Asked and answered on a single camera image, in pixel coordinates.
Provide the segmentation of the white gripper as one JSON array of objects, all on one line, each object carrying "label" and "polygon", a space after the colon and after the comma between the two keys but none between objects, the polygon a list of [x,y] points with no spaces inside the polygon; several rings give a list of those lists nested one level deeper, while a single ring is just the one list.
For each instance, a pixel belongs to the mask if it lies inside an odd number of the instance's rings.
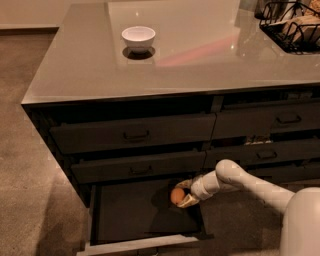
[{"label": "white gripper", "polygon": [[179,208],[188,208],[194,206],[200,201],[207,200],[213,196],[214,178],[212,175],[199,175],[192,179],[183,180],[175,185],[176,188],[190,189],[188,194],[180,203]]}]

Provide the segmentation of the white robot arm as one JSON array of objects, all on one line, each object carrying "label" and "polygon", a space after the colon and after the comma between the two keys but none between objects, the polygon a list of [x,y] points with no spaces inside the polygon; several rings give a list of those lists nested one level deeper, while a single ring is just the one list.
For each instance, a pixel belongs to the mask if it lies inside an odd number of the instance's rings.
[{"label": "white robot arm", "polygon": [[248,192],[283,215],[280,256],[319,256],[319,187],[291,192],[247,173],[232,160],[224,159],[216,164],[214,171],[179,182],[176,188],[189,190],[183,199],[172,200],[179,208],[196,205],[219,192]]}]

